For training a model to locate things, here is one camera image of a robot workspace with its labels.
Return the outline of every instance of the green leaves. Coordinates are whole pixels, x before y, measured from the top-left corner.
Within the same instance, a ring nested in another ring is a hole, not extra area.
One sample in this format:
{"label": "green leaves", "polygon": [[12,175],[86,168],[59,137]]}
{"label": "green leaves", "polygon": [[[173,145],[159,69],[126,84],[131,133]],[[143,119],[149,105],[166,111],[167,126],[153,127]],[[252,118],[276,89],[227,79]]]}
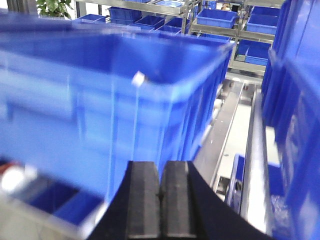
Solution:
{"label": "green leaves", "polygon": [[48,9],[51,12],[54,12],[58,6],[59,6],[59,0],[45,0],[46,1],[46,5],[48,6]]}
{"label": "green leaves", "polygon": [[36,0],[37,8],[40,9],[40,15],[50,17],[67,17],[71,19],[67,11],[70,6],[71,0]]}
{"label": "green leaves", "polygon": [[37,5],[43,5],[43,4],[45,4],[45,0],[37,0],[36,4]]}
{"label": "green leaves", "polygon": [[58,12],[60,13],[64,13],[67,11],[67,7],[64,3],[60,2],[58,3],[58,7],[57,7]]}

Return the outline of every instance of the metal pole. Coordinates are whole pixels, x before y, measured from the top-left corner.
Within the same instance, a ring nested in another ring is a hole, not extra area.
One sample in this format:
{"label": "metal pole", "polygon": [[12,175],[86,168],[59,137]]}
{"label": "metal pole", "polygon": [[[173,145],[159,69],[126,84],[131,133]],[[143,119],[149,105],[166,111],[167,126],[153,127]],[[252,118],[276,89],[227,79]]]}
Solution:
{"label": "metal pole", "polygon": [[241,216],[261,232],[271,235],[266,127],[262,119],[262,93],[253,95],[244,164]]}

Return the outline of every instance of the metal frame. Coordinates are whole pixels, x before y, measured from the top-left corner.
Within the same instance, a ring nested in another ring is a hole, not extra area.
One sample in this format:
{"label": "metal frame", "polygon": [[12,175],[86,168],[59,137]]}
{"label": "metal frame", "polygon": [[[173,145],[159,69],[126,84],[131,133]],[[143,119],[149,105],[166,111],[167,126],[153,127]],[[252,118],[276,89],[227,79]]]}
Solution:
{"label": "metal frame", "polygon": [[253,95],[244,163],[240,214],[254,227],[272,234],[266,127],[262,119],[262,93]]}
{"label": "metal frame", "polygon": [[231,88],[212,128],[193,163],[205,182],[215,188],[217,172],[243,90],[243,82],[230,82]]}
{"label": "metal frame", "polygon": [[160,1],[161,0],[152,0],[147,3],[141,3],[124,0],[76,0],[76,13],[78,18],[86,15],[86,3],[93,3],[98,4],[98,6],[107,5],[155,14],[182,16],[183,20],[181,33],[186,33],[189,10],[193,9],[193,7],[200,2],[200,0],[184,0],[184,5],[180,7],[156,5],[156,3]]}
{"label": "metal frame", "polygon": [[[240,4],[242,9],[240,11],[240,18],[238,23],[235,24],[235,28],[224,28],[224,27],[217,27],[217,26],[209,26],[209,25],[202,25],[198,24],[197,20],[193,20],[192,24],[189,29],[189,33],[204,33],[204,34],[214,34],[214,35],[221,35],[226,37],[231,37],[234,39],[234,42],[237,43],[239,40],[250,40],[250,41],[257,41],[263,43],[272,44],[275,36],[272,34],[260,33],[260,32],[252,32],[246,31],[245,25],[247,22],[247,12],[249,6],[264,6],[264,7],[274,7],[280,8],[283,0],[265,0],[263,2],[253,1],[253,0],[219,0],[218,2],[224,3],[235,3]],[[254,72],[259,75],[263,75],[266,71],[266,67],[262,65],[256,65],[247,63],[244,61],[239,61],[236,59],[236,51],[237,51],[237,44],[234,45],[231,59],[229,62],[229,68],[238,69],[243,71]]]}

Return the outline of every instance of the blue plastic bin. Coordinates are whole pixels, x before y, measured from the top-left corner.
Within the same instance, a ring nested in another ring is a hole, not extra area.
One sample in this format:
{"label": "blue plastic bin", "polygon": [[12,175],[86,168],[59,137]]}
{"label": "blue plastic bin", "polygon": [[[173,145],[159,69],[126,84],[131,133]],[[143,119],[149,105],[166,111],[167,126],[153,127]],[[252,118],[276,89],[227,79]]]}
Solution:
{"label": "blue plastic bin", "polygon": [[129,160],[191,160],[232,46],[163,35],[1,39],[0,154],[107,202]]}
{"label": "blue plastic bin", "polygon": [[217,2],[216,2],[216,1],[208,1],[208,2],[207,2],[207,7],[208,7],[209,9],[215,10],[215,9],[216,9],[216,5],[217,5]]}
{"label": "blue plastic bin", "polygon": [[237,17],[233,11],[203,9],[196,19],[198,24],[231,29]]}
{"label": "blue plastic bin", "polygon": [[148,25],[141,25],[141,24],[132,23],[132,24],[130,24],[130,26],[138,27],[141,30],[146,30],[148,32],[152,32],[153,30],[155,30],[155,28],[153,26],[148,26]]}
{"label": "blue plastic bin", "polygon": [[225,195],[224,202],[229,205],[236,213],[240,211],[240,201],[241,197],[236,195],[237,191],[241,192],[241,190],[237,190],[236,182],[244,181],[244,169],[245,169],[245,156],[236,154],[233,160],[232,172],[230,176],[230,182],[228,185],[228,190]]}
{"label": "blue plastic bin", "polygon": [[246,23],[246,30],[249,32],[274,35],[277,31],[278,19],[277,16],[254,14],[249,17],[249,20]]}
{"label": "blue plastic bin", "polygon": [[130,25],[135,22],[134,20],[113,19],[113,18],[110,18],[110,21],[113,24],[122,24],[122,25]]}
{"label": "blue plastic bin", "polygon": [[254,6],[251,10],[251,15],[269,15],[269,16],[279,16],[280,9],[274,7],[265,7],[265,6]]}
{"label": "blue plastic bin", "polygon": [[262,49],[269,49],[271,47],[270,43],[260,42],[260,41],[250,41],[242,39],[239,41],[239,46],[237,48],[237,54],[246,55],[248,48],[262,48]]}
{"label": "blue plastic bin", "polygon": [[53,215],[79,226],[85,218],[103,202],[103,199],[80,191],[53,212]]}
{"label": "blue plastic bin", "polygon": [[320,66],[306,63],[297,58],[285,64],[298,93],[297,103],[285,106],[293,113],[282,158],[294,240],[320,238]]}
{"label": "blue plastic bin", "polygon": [[171,7],[171,8],[177,8],[177,7],[182,6],[182,2],[163,0],[163,1],[157,2],[155,5],[161,5],[161,6]]}
{"label": "blue plastic bin", "polygon": [[16,12],[0,13],[0,33],[69,31],[72,21],[38,18]]}
{"label": "blue plastic bin", "polygon": [[160,16],[145,16],[140,20],[136,21],[137,25],[147,25],[152,26],[154,29],[160,28],[163,24],[165,24],[165,18]]}
{"label": "blue plastic bin", "polygon": [[276,46],[273,46],[272,50],[273,58],[276,58],[277,61],[274,61],[276,64],[269,64],[266,69],[267,75],[265,75],[262,84],[264,92],[263,117],[265,123],[272,127],[276,126],[279,120],[279,116],[274,109],[281,105],[278,96],[280,96],[280,90],[284,91],[281,87],[283,85],[281,83],[282,79],[285,80],[282,76],[286,74],[284,59],[294,59],[301,54],[317,61],[319,55],[317,45],[312,41],[315,34],[314,26],[319,21],[319,2],[292,1],[287,6],[289,6],[289,10],[283,8],[283,10],[286,10],[286,14],[283,11],[281,12],[282,18],[285,18],[283,21],[287,19],[285,27],[280,26],[281,31],[277,31],[275,36]]}
{"label": "blue plastic bin", "polygon": [[56,182],[36,196],[35,199],[31,200],[29,205],[46,213],[52,214],[76,193],[76,189]]}
{"label": "blue plastic bin", "polygon": [[142,17],[142,12],[112,6],[109,9],[111,19],[136,21]]}
{"label": "blue plastic bin", "polygon": [[245,62],[266,66],[268,62],[268,49],[260,47],[249,47],[245,54]]}
{"label": "blue plastic bin", "polygon": [[[181,27],[182,27],[182,22],[183,22],[183,19],[182,19],[181,17],[173,17],[172,19],[170,19],[170,20],[169,20],[166,24],[164,24],[164,25],[181,28]],[[186,20],[186,25],[188,25],[189,23],[190,23],[190,20],[187,19],[187,20]]]}
{"label": "blue plastic bin", "polygon": [[87,14],[85,16],[78,17],[74,21],[82,23],[106,22],[106,16]]}
{"label": "blue plastic bin", "polygon": [[220,35],[213,35],[213,34],[206,34],[206,33],[201,34],[201,37],[211,38],[221,43],[229,43],[231,40],[231,37],[228,37],[228,36],[220,36]]}
{"label": "blue plastic bin", "polygon": [[181,28],[180,27],[175,27],[175,26],[163,25],[163,26],[159,27],[157,29],[157,31],[164,31],[164,32],[179,34],[179,33],[181,33]]}

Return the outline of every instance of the metal shelf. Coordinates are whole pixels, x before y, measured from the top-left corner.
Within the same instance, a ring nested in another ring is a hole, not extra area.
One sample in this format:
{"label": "metal shelf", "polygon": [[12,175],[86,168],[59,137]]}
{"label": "metal shelf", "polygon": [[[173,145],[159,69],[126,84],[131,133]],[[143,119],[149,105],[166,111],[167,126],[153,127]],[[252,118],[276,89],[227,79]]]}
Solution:
{"label": "metal shelf", "polygon": [[246,30],[240,30],[238,37],[240,39],[254,40],[254,41],[264,42],[268,44],[272,44],[275,39],[275,35],[272,35],[272,34],[246,31]]}
{"label": "metal shelf", "polygon": [[156,13],[156,14],[172,15],[172,16],[179,16],[185,12],[184,5],[180,7],[156,5],[155,3],[159,2],[159,0],[150,1],[147,3],[124,1],[124,0],[77,0],[77,2],[107,5],[107,6],[139,10],[139,11]]}
{"label": "metal shelf", "polygon": [[197,24],[197,19],[193,21],[190,31],[203,34],[217,34],[232,38],[237,35],[237,29]]}
{"label": "metal shelf", "polygon": [[247,6],[261,6],[269,8],[281,8],[284,0],[244,0],[244,4]]}
{"label": "metal shelf", "polygon": [[243,61],[234,60],[232,65],[229,66],[232,69],[244,70],[248,72],[253,72],[259,75],[263,75],[266,71],[266,66],[256,65],[252,63],[247,63]]}

